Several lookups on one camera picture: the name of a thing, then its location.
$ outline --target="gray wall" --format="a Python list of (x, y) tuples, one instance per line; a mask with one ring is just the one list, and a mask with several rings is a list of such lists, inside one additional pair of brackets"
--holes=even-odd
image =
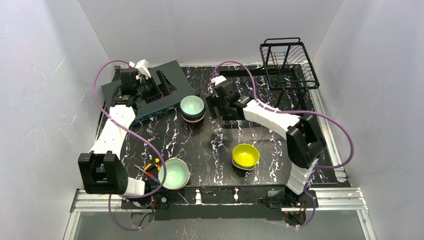
[[(424, 2), (346, 0), (314, 58), (327, 113), (379, 239), (422, 239)], [(337, 132), (343, 156), (349, 146)]]
[(314, 56), (342, 0), (79, 0), (111, 59), (158, 65), (262, 62), (267, 38), (301, 37)]
[(2, 239), (62, 239), (108, 59), (76, 0), (0, 1)]

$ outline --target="black marble table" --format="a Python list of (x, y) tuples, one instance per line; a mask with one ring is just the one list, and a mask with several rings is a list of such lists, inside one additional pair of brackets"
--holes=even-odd
[[(209, 79), (214, 68), (203, 66), (182, 69), (196, 94), (205, 99), (212, 92)], [(222, 67), (222, 70), (228, 69), (240, 68)], [(247, 77), (228, 79), (236, 84), (241, 93), (247, 95), (252, 92), (252, 84)], [(258, 97), (264, 103), (274, 106), (279, 92), (269, 91), (263, 76), (257, 76), (255, 80)], [(279, 108), (294, 108), (297, 103), (295, 99), (294, 94), (285, 95)], [(309, 110), (314, 109), (308, 93), (305, 94), (305, 102)], [(188, 186), (285, 185), (290, 176), (291, 161), (285, 140), (268, 128), (250, 121), (225, 123), (212, 119), (209, 111), (206, 111), (203, 122), (189, 124), (183, 120), (178, 108), (136, 124), (131, 129), (156, 146), (165, 160), (179, 158), (186, 162), (190, 170)], [(259, 164), (252, 171), (243, 171), (232, 164), (233, 148), (243, 143), (255, 146), (260, 153)], [(155, 158), (154, 152), (145, 143), (127, 134), (121, 160), (130, 177), (145, 179), (146, 176), (134, 165), (144, 167)], [(318, 164), (331, 165), (327, 151)], [(337, 179), (333, 170), (318, 170), (314, 173), (313, 182), (337, 183)]]

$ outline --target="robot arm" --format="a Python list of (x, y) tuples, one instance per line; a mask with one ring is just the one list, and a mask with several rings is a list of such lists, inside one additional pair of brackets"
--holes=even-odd
[(281, 135), (287, 142), (288, 156), (292, 162), (290, 178), (286, 185), (286, 194), (291, 195), (290, 202), (299, 200), (305, 185), (310, 179), (320, 154), (326, 147), (318, 122), (312, 115), (298, 116), (276, 113), (278, 109), (262, 103), (264, 109), (252, 97), (240, 95), (237, 89), (225, 77), (211, 80), (213, 94), (206, 103), (213, 118), (215, 108), (224, 121), (248, 120), (261, 124)]
[[(146, 62), (142, 60), (135, 68), (122, 70), (120, 94), (113, 97), (109, 109), (111, 119), (126, 128), (129, 128), (136, 118), (138, 103), (145, 100), (153, 89), (146, 83), (146, 78), (151, 77)], [(88, 194), (141, 196), (145, 192), (145, 182), (128, 177), (121, 164), (121, 148), (127, 132), (111, 119), (106, 121), (89, 153), (81, 153), (78, 158), (85, 191)]]

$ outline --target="cable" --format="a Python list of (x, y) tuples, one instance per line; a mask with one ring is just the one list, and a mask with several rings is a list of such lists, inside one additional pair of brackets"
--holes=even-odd
[(302, 204), (300, 204), (300, 209), (299, 209), (299, 211), (297, 211), (297, 212), (298, 212), (298, 213), (301, 213), (303, 208), (304, 208), (304, 204), (302, 203)]
[[(240, 63), (240, 62), (237, 62), (237, 61), (223, 61), (223, 62), (221, 62), (220, 64), (218, 64), (216, 67), (215, 67), (215, 69), (213, 70), (213, 72), (212, 72), (212, 75), (211, 75), (211, 79), (212, 78), (214, 78), (214, 76), (215, 76), (215, 73), (216, 73), (216, 71), (217, 71), (217, 69), (221, 66), (221, 65), (223, 65), (223, 64), (228, 64), (228, 63), (231, 63), (231, 64), (238, 64), (238, 65), (240, 65), (240, 66), (242, 66), (246, 71), (247, 71), (247, 73), (249, 74), (249, 77), (250, 77), (250, 79), (251, 79), (251, 82), (252, 82), (252, 88), (253, 88), (253, 97), (254, 97), (254, 100), (259, 104), (259, 106), (261, 106), (261, 107), (263, 107), (265, 110), (268, 110), (268, 111), (270, 111), (270, 112), (274, 112), (275, 110), (274, 109), (271, 109), (271, 108), (268, 108), (268, 107), (266, 107), (265, 105), (263, 105), (263, 103), (258, 99), (258, 97), (257, 97), (257, 95), (256, 95), (256, 84), (255, 84), (255, 79), (253, 78), (253, 76), (252, 76), (252, 73), (250, 72), (250, 70), (243, 64), (243, 63)], [(343, 131), (343, 133), (346, 135), (346, 137), (347, 137), (347, 140), (349, 141), (349, 145), (350, 145), (350, 154), (349, 154), (349, 157), (347, 158), (347, 160), (346, 161), (344, 161), (344, 162), (342, 162), (341, 164), (339, 164), (339, 165), (336, 165), (336, 166), (315, 166), (315, 169), (338, 169), (338, 168), (341, 168), (341, 167), (344, 167), (346, 164), (348, 164), (348, 163), (350, 163), (350, 161), (352, 160), (352, 158), (353, 158), (353, 156), (354, 156), (354, 152), (355, 152), (355, 147), (354, 147), (354, 142), (353, 142), (353, 140), (352, 140), (352, 137), (351, 137), (351, 135), (348, 133), (348, 131), (338, 122), (338, 121), (336, 121), (335, 119), (333, 119), (333, 118), (331, 118), (331, 117), (329, 117), (329, 116), (327, 116), (327, 115), (324, 115), (324, 114), (322, 114), (322, 113), (319, 113), (319, 112), (315, 112), (315, 111), (307, 111), (307, 110), (289, 110), (289, 111), (281, 111), (281, 110), (277, 110), (277, 111), (275, 111), (276, 113), (278, 113), (278, 114), (311, 114), (311, 115), (316, 115), (316, 116), (320, 116), (321, 118), (325, 118), (325, 119), (327, 119), (328, 121), (330, 121), (330, 122), (332, 122), (333, 124), (335, 124), (338, 128), (340, 128), (342, 131)]]
[(147, 216), (149, 216), (151, 213), (149, 212), (149, 213), (147, 213), (146, 215), (144, 215), (144, 217), (141, 219), (141, 222), (140, 222), (140, 225), (138, 226), (139, 228), (141, 228), (142, 227), (142, 223), (143, 223), (143, 221), (145, 220), (145, 218), (147, 217)]
[(102, 70), (107, 66), (107, 65), (109, 65), (109, 64), (112, 64), (112, 63), (124, 63), (124, 64), (129, 64), (128, 62), (126, 62), (126, 61), (122, 61), (122, 60), (112, 60), (112, 61), (109, 61), (109, 62), (107, 62), (107, 63), (105, 63), (98, 71), (97, 71), (97, 73), (96, 73), (96, 75), (95, 75), (95, 77), (94, 77), (94, 81), (93, 81), (93, 84), (92, 84), (92, 88), (91, 88), (91, 95), (92, 95), (92, 98), (93, 98), (93, 101), (94, 101), (94, 103), (96, 104), (96, 106), (98, 107), (98, 109), (100, 109), (100, 111), (108, 118), (108, 119), (110, 119), (111, 121), (112, 121), (112, 123), (114, 123), (116, 126), (118, 126), (118, 127), (120, 127), (121, 129), (123, 129), (124, 131), (126, 131), (127, 133), (129, 133), (130, 135), (133, 135), (134, 137), (136, 137), (137, 139), (139, 139), (139, 140), (141, 140), (142, 142), (144, 142), (145, 144), (147, 144), (151, 149), (153, 149), (153, 151), (154, 151), (154, 153), (156, 153), (156, 155), (158, 156), (158, 158), (160, 159), (160, 161), (161, 161), (161, 163), (162, 163), (162, 167), (163, 167), (163, 180), (162, 180), (162, 182), (160, 183), (160, 185), (159, 186), (157, 186), (157, 188), (155, 189), (155, 190), (153, 190), (153, 191), (151, 191), (151, 192), (148, 192), (148, 193), (146, 193), (146, 194), (144, 194), (144, 195), (141, 195), (141, 196), (125, 196), (125, 198), (127, 198), (127, 199), (141, 199), (141, 198), (145, 198), (145, 197), (148, 197), (148, 196), (150, 196), (150, 195), (153, 195), (154, 193), (156, 193), (157, 191), (159, 191), (161, 188), (162, 188), (162, 186), (164, 185), (164, 182), (165, 182), (165, 179), (166, 179), (166, 177), (167, 177), (167, 166), (166, 166), (166, 164), (165, 164), (165, 160), (164, 160), (164, 158), (162, 157), (162, 155), (161, 155), (161, 153), (156, 149), (156, 147), (155, 146), (153, 146), (153, 144), (151, 144), (148, 140), (146, 140), (146, 139), (144, 139), (142, 136), (140, 136), (140, 135), (138, 135), (137, 133), (135, 133), (135, 132), (133, 132), (133, 131), (131, 131), (131, 130), (129, 130), (128, 128), (126, 128), (126, 127), (124, 127), (124, 126), (122, 126), (121, 124), (119, 124), (118, 122), (116, 122), (115, 120), (113, 120), (112, 118), (111, 118), (111, 116), (100, 106), (100, 104), (97, 102), (97, 100), (96, 100), (96, 83), (97, 83), (97, 79), (99, 78), (99, 75), (100, 75), (100, 73), (102, 72)]
[(306, 209), (308, 208), (308, 203), (305, 201), (305, 207), (304, 207), (304, 209), (303, 209), (303, 211), (301, 212), (301, 213), (304, 213), (304, 212), (306, 212)]
[(153, 206), (151, 207), (151, 214), (153, 214), (153, 217), (155, 216), (155, 207), (156, 207), (156, 199), (154, 200)]
[(312, 219), (314, 218), (315, 211), (317, 210), (317, 205), (315, 204), (314, 197), (308, 191), (305, 191), (304, 193), (305, 193), (305, 195), (310, 197), (310, 199), (312, 199), (312, 214), (310, 215), (309, 219), (306, 222), (304, 222), (304, 224), (299, 225), (299, 227), (305, 227), (306, 225), (308, 225), (312, 221)]
[(127, 231), (138, 231), (138, 230), (140, 230), (139, 227), (137, 227), (137, 228), (129, 228), (129, 227), (126, 227), (126, 226), (122, 226), (121, 224), (119, 224), (117, 222), (117, 220), (115, 219), (114, 215), (112, 214), (112, 210), (111, 210), (111, 199), (112, 199), (112, 194), (109, 194), (109, 201), (107, 202), (107, 208), (109, 210), (109, 216), (112, 219), (113, 223), (115, 223), (116, 226), (120, 227), (123, 230), (127, 230)]
[(189, 203), (189, 201), (187, 201), (187, 199), (185, 198), (185, 197), (183, 197), (183, 195), (181, 195), (181, 193), (177, 190), (176, 191), (181, 197), (182, 197), (182, 199), (184, 199), (184, 201), (187, 203), (187, 204), (190, 204)]
[(147, 206), (140, 206), (140, 208), (141, 209), (146, 209), (146, 208), (148, 208), (148, 207), (150, 207), (152, 204), (153, 204), (153, 202), (154, 202), (155, 200), (153, 199), (153, 197), (151, 198), (151, 201), (150, 201), (150, 203), (147, 205)]

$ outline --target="teal bowl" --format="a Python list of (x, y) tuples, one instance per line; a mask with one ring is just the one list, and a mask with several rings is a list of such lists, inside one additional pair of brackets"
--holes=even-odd
[[(178, 158), (172, 158), (165, 162), (166, 179), (163, 187), (168, 190), (182, 189), (190, 179), (189, 167), (187, 164)], [(161, 167), (158, 173), (159, 182), (164, 179), (164, 168)]]
[(205, 102), (198, 96), (190, 95), (184, 97), (179, 103), (181, 111), (187, 117), (197, 117), (205, 110)]

